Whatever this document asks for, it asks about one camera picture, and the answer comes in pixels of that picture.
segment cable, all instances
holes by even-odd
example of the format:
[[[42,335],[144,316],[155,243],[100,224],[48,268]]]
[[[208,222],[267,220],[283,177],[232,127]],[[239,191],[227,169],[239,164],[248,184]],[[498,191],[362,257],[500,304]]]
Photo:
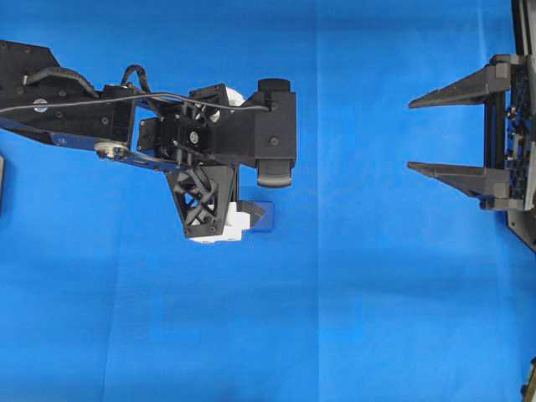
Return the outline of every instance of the cable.
[[[126,70],[125,74],[123,75],[123,78],[121,79],[120,85],[126,84],[128,81],[128,78],[131,76],[131,74],[136,71],[137,78],[140,81],[140,86],[142,90],[146,91],[147,93],[151,92],[149,89],[149,80],[147,79],[147,73],[145,72],[145,69],[141,67],[139,64],[132,64],[129,65]]]
[[[21,105],[21,106],[11,106],[4,107],[0,109],[0,114],[8,113],[10,111],[23,111],[27,109],[45,109],[49,107],[73,107],[73,106],[87,106],[87,105],[101,105],[105,103],[114,103],[114,102],[123,102],[123,101],[134,101],[137,99],[154,99],[154,98],[170,98],[184,103],[193,103],[195,105],[203,105],[208,107],[214,107],[216,109],[225,109],[228,111],[270,111],[270,108],[267,106],[261,105],[252,105],[252,106],[228,106],[228,105],[219,105],[212,102],[205,102],[204,100],[196,100],[193,98],[188,98],[187,96],[172,94],[169,92],[153,92],[151,94],[139,94],[139,95],[129,95],[129,96],[120,96],[118,98],[110,99],[98,99],[98,100],[81,100],[78,102],[65,102],[65,103],[39,103],[32,105]]]

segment blue fabric background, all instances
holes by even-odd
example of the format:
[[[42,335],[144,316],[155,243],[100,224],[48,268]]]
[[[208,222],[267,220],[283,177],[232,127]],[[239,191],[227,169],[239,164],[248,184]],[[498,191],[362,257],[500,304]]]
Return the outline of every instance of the blue fabric background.
[[[270,233],[182,239],[161,174],[2,131],[0,400],[510,401],[536,355],[534,257],[405,168],[482,163],[481,107],[418,95],[514,51],[508,0],[0,1],[0,38],[95,87],[281,76],[292,188]]]

